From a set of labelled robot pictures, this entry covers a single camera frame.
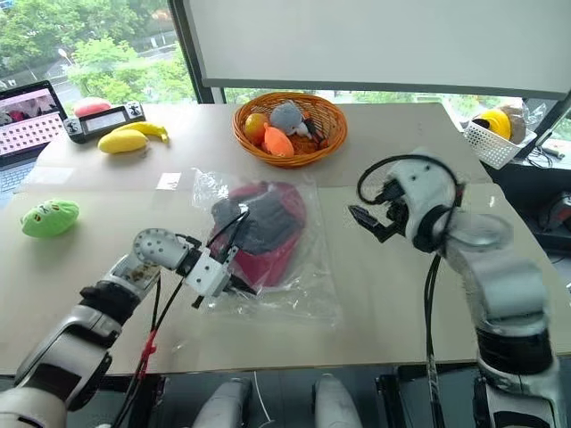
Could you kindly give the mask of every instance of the orange basket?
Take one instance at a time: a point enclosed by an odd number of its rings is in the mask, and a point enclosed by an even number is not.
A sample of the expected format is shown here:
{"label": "orange basket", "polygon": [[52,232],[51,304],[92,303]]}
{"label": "orange basket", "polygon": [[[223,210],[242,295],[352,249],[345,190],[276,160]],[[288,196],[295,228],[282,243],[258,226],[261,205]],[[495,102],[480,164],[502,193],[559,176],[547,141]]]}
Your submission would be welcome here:
{"label": "orange basket", "polygon": [[[294,146],[295,155],[286,158],[266,153],[250,143],[244,133],[244,125],[248,116],[252,113],[264,113],[269,117],[275,107],[289,100],[297,104],[301,111],[306,111],[311,115],[315,127],[329,142],[328,147],[317,150],[315,143],[309,138],[298,135],[289,136]],[[280,168],[299,168],[319,161],[341,147],[347,137],[347,120],[334,104],[315,95],[295,92],[273,92],[244,104],[234,114],[232,128],[238,142],[246,151],[262,161]]]}

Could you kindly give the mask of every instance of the laptop screen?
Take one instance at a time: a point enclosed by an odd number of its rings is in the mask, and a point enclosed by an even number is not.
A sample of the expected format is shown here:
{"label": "laptop screen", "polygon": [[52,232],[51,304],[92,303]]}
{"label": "laptop screen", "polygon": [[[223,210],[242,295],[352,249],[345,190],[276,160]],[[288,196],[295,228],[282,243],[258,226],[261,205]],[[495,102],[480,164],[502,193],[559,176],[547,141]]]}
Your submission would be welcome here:
{"label": "laptop screen", "polygon": [[59,101],[47,87],[30,86],[0,97],[0,157],[41,149],[60,132]]}

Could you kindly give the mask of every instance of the projector screen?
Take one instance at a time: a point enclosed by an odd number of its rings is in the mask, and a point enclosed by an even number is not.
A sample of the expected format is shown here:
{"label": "projector screen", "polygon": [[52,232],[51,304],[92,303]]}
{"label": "projector screen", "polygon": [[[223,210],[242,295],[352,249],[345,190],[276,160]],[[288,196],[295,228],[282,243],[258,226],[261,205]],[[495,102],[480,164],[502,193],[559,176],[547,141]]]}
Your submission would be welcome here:
{"label": "projector screen", "polygon": [[553,99],[571,89],[569,0],[174,3],[205,86]]}

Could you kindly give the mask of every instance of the white paper label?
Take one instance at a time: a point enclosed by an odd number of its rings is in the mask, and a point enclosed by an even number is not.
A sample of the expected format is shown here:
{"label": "white paper label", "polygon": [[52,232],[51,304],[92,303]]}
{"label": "white paper label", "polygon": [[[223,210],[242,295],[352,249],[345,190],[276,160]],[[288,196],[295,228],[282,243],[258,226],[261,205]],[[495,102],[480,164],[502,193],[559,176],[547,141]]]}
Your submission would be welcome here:
{"label": "white paper label", "polygon": [[163,172],[161,179],[157,184],[158,190],[177,190],[178,181],[180,180],[180,172]]}

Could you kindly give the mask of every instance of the orange fruit toy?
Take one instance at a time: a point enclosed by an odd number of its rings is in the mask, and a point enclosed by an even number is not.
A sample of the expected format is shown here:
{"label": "orange fruit toy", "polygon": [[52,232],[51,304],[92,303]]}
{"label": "orange fruit toy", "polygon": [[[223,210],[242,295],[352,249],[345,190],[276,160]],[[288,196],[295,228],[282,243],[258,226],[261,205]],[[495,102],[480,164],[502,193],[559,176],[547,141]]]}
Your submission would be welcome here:
{"label": "orange fruit toy", "polygon": [[274,156],[291,158],[294,156],[294,146],[289,141],[287,135],[277,128],[273,128],[268,123],[264,123],[266,133],[264,135],[263,148]]}
{"label": "orange fruit toy", "polygon": [[269,119],[263,113],[252,113],[248,116],[244,125],[244,133],[250,143],[258,146],[263,143],[266,133],[265,123],[269,123]]}

